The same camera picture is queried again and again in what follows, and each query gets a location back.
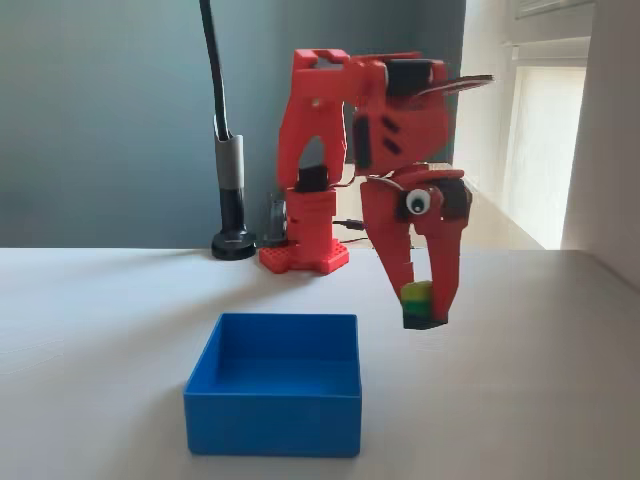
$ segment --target black wire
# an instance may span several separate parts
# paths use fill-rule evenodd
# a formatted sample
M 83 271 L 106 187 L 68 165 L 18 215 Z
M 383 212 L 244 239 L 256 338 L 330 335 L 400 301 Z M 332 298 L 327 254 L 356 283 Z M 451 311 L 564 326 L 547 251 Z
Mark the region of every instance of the black wire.
M 351 240 L 342 240 L 340 241 L 340 243 L 353 243 L 353 242 L 359 242 L 360 240 L 369 240 L 369 238 L 368 237 L 352 238 Z
M 211 78 L 213 79 L 216 135 L 219 140 L 226 141 L 229 140 L 230 134 L 227 128 L 227 109 L 224 104 L 224 84 L 222 82 L 222 69 L 220 68 L 216 32 L 213 28 L 213 15 L 211 14 L 209 1 L 210 0 L 200 0 L 200 13 L 202 14 L 204 38 L 207 42 L 209 63 L 211 64 Z
M 342 225 L 343 227 L 348 228 L 349 230 L 366 230 L 364 222 L 362 220 L 334 220 L 334 225 Z

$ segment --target blue container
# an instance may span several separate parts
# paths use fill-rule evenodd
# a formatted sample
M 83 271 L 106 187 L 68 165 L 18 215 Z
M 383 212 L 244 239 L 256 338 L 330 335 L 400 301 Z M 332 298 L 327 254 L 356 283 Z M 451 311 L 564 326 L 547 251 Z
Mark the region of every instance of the blue container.
M 195 454 L 356 456 L 356 316 L 221 315 L 184 389 L 184 409 Z

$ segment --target table surface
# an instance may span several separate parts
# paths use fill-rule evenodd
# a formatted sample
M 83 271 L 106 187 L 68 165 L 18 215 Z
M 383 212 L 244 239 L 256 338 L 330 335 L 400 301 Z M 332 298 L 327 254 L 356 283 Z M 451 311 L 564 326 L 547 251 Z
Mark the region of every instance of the table surface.
M 640 295 L 580 253 L 463 253 L 427 332 L 369 250 L 327 277 L 144 250 L 0 250 L 0 271 L 3 479 L 640 478 Z M 189 454 L 181 390 L 228 311 L 358 315 L 358 458 Z

